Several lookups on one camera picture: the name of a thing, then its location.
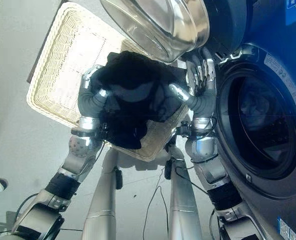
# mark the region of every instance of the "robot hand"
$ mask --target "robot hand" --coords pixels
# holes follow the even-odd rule
[[[95,65],[82,75],[78,107],[83,117],[98,119],[108,97],[108,92],[103,89],[96,95],[91,92],[91,77],[99,68],[99,65]]]

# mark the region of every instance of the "clear plastic lid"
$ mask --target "clear plastic lid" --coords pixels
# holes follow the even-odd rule
[[[101,3],[133,41],[166,63],[204,45],[209,37],[203,0],[101,0]]]

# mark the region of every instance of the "silver metal tube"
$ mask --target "silver metal tube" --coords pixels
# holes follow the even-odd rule
[[[185,168],[183,160],[176,160],[171,170],[170,240],[201,240],[202,232],[191,183],[178,176],[176,167]],[[177,172],[190,179],[186,169]]]
[[[84,223],[82,240],[115,240],[115,193],[118,152],[110,149],[103,162],[101,176]]]

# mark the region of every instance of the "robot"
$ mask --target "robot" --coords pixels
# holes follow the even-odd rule
[[[188,138],[185,150],[194,163],[194,169],[210,197],[221,222],[223,240],[266,240],[248,204],[242,199],[218,158],[216,149],[216,75],[214,62],[204,47],[198,51],[200,83],[192,96],[176,84],[169,87],[173,94],[193,110],[192,122],[182,122],[177,134]],[[54,240],[64,222],[61,212],[67,210],[72,196],[96,163],[96,154],[103,144],[108,128],[99,121],[109,92],[101,89],[91,92],[91,76],[98,69],[89,69],[82,76],[79,109],[79,127],[73,128],[69,153],[49,184],[16,220],[10,235],[2,240]],[[201,240],[198,210],[183,153],[175,146],[175,137],[167,144],[171,159],[166,164],[165,177],[171,179],[170,240]],[[96,187],[88,216],[84,223],[82,240],[115,240],[115,191],[122,187],[122,173],[118,168],[117,151],[110,149],[104,159],[102,173]]]

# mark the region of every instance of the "black cloth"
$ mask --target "black cloth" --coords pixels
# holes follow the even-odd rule
[[[110,53],[107,65],[91,77],[92,92],[110,92],[100,120],[108,124],[110,143],[140,149],[148,120],[165,122],[181,106],[168,85],[187,89],[184,69],[170,67],[141,54]]]

